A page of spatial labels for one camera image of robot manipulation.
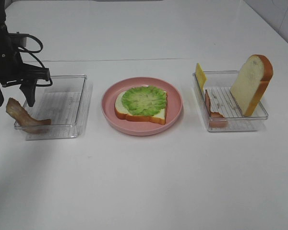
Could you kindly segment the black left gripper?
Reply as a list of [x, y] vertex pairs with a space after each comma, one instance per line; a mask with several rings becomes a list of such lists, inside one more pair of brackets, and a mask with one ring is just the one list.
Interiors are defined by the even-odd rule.
[[[36, 41], [40, 49], [28, 50], [25, 48], [26, 39]], [[20, 84], [20, 90], [25, 95], [29, 107], [35, 103], [36, 86], [47, 87], [50, 85], [50, 72], [35, 53], [43, 49], [42, 42], [30, 34], [0, 32], [0, 84], [9, 87]], [[30, 54], [41, 66], [23, 63], [21, 53]], [[3, 94], [0, 89], [0, 106], [3, 104]]]

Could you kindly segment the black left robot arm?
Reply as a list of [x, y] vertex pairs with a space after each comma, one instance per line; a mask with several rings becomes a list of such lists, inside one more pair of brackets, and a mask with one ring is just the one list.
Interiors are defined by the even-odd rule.
[[[30, 34], [9, 33], [5, 20], [5, 1], [0, 0], [0, 88], [19, 85], [32, 107], [36, 87], [53, 84], [49, 69], [35, 56], [41, 52], [43, 44]], [[0, 106], [3, 102], [0, 89]]]

